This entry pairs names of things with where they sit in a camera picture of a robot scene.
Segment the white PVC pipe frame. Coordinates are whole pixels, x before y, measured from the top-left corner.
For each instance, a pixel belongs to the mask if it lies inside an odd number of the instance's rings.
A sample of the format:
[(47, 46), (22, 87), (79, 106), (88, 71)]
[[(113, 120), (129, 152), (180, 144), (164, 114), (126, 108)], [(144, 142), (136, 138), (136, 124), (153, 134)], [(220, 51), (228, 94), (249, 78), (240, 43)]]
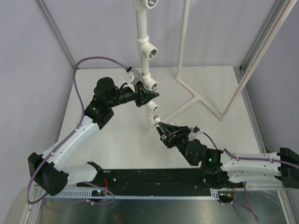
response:
[[(166, 119), (199, 102), (223, 121), (232, 113), (233, 105), (296, 1), (133, 0), (131, 4), (137, 29), (138, 67), (141, 68), (142, 82), (150, 90), (157, 88), (151, 66), (158, 65), (158, 48), (150, 43), (150, 35), (156, 35), (156, 28), (164, 28), (165, 39), (175, 36), (174, 80), (192, 98)], [(225, 66), (231, 63), (237, 63), (242, 77), (221, 107), (183, 79), (183, 69), (187, 66)]]

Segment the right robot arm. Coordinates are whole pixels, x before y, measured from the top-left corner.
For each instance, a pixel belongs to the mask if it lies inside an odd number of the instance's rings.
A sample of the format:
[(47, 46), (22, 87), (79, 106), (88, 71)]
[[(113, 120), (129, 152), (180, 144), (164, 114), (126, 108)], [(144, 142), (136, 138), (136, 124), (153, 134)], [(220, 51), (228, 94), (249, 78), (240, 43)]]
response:
[(208, 148), (193, 134), (198, 127), (174, 126), (158, 122), (156, 129), (167, 148), (176, 147), (191, 166), (199, 166), (206, 180), (221, 187), (231, 183), (279, 182), (284, 187), (299, 187), (299, 156), (289, 148), (266, 154), (239, 154)]

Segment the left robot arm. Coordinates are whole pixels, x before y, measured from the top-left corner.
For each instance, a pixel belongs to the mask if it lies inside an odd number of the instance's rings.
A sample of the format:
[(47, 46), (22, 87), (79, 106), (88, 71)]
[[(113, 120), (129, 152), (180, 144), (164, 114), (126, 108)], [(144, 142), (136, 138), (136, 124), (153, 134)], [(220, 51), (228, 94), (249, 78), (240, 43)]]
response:
[(59, 194), (66, 186), (89, 182), (103, 183), (101, 167), (94, 162), (66, 167), (67, 161), (89, 137), (99, 132), (113, 117), (113, 107), (135, 102), (137, 107), (148, 104), (159, 93), (145, 89), (141, 82), (133, 87), (118, 88), (113, 79), (101, 78), (94, 88), (93, 99), (84, 109), (79, 123), (63, 139), (42, 154), (32, 153), (28, 158), (30, 176), (46, 193)]

